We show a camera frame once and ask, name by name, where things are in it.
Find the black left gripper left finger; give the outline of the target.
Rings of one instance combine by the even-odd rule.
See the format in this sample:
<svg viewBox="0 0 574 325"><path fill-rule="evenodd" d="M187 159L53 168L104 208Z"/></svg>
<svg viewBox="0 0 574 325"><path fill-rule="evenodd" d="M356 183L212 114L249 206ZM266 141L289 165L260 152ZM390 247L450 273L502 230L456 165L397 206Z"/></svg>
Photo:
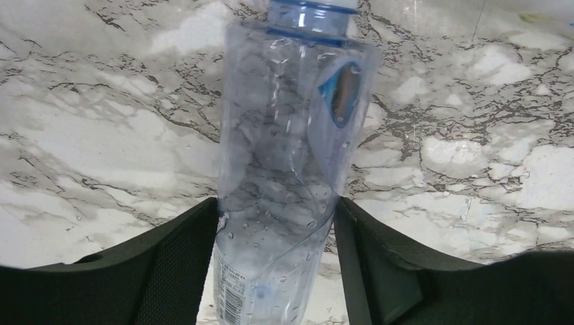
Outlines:
<svg viewBox="0 0 574 325"><path fill-rule="evenodd" d="M195 324L218 224L208 198L71 263L1 268L2 324Z"/></svg>

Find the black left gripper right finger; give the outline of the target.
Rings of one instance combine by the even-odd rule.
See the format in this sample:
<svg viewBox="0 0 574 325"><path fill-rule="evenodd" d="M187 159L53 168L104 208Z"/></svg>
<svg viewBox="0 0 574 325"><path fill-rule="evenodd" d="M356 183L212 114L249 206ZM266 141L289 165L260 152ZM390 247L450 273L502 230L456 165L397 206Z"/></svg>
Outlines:
<svg viewBox="0 0 574 325"><path fill-rule="evenodd" d="M334 230L351 324L572 324L573 252L483 265L441 253L343 198Z"/></svg>

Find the blue label clear bottle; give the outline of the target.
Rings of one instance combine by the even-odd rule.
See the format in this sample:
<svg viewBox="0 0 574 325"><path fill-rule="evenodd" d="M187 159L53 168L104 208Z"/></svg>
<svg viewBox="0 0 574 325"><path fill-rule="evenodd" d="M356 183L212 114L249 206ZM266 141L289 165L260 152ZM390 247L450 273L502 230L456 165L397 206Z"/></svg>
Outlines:
<svg viewBox="0 0 574 325"><path fill-rule="evenodd" d="M372 94L378 50L356 1L271 1L225 36L220 324L300 324Z"/></svg>

